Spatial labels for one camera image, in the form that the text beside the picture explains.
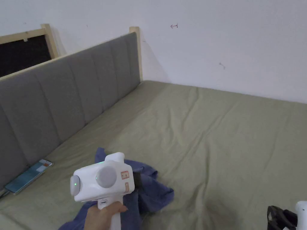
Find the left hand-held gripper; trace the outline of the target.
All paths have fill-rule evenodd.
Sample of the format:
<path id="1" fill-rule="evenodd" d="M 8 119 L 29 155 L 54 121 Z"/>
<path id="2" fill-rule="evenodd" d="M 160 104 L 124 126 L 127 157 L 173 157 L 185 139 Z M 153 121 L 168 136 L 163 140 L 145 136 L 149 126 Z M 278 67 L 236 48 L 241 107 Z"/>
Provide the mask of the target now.
<path id="1" fill-rule="evenodd" d="M 97 201 L 101 210 L 142 186 L 139 172 L 124 163 L 125 155 L 116 152 L 104 161 L 76 170 L 70 178 L 70 193 L 76 202 Z"/>

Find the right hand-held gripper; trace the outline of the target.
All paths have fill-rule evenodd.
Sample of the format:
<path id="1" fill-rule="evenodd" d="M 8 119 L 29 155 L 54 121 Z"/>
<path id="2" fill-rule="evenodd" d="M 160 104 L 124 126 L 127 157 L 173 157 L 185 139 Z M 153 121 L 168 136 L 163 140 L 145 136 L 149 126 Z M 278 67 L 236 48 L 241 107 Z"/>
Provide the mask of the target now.
<path id="1" fill-rule="evenodd" d="M 286 217 L 283 209 L 277 206 L 267 208 L 267 230 L 306 230 L 307 201 L 299 201 L 295 205 L 296 213 L 287 210 Z"/>

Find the person's left hand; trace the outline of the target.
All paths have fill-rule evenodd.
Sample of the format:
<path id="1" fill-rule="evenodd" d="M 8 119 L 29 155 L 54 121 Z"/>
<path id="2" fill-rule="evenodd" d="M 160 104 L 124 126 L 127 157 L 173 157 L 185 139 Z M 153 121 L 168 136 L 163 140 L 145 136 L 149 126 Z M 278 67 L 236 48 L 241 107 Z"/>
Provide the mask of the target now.
<path id="1" fill-rule="evenodd" d="M 84 230 L 109 230 L 112 217 L 115 214 L 126 212 L 128 208 L 119 201 L 110 204 L 101 210 L 97 206 L 88 209 Z"/>

